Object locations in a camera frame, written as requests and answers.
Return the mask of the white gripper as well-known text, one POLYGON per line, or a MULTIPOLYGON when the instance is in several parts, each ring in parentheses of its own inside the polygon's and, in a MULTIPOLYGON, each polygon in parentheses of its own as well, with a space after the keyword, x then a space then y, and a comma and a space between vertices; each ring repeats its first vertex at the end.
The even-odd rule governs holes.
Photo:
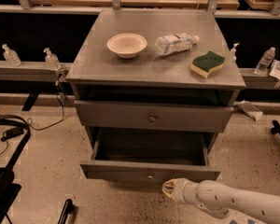
POLYGON ((186 178, 170 179, 162 184, 162 192, 182 204, 196 204, 198 184, 186 178))

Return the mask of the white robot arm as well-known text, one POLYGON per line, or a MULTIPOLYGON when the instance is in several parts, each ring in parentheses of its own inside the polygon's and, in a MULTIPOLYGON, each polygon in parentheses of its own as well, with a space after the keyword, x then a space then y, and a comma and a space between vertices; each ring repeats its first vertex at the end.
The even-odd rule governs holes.
POLYGON ((266 224, 280 224, 280 196, 234 189, 216 181, 200 183, 175 178, 162 184, 162 191, 177 203, 190 204, 218 219, 236 210, 266 224))

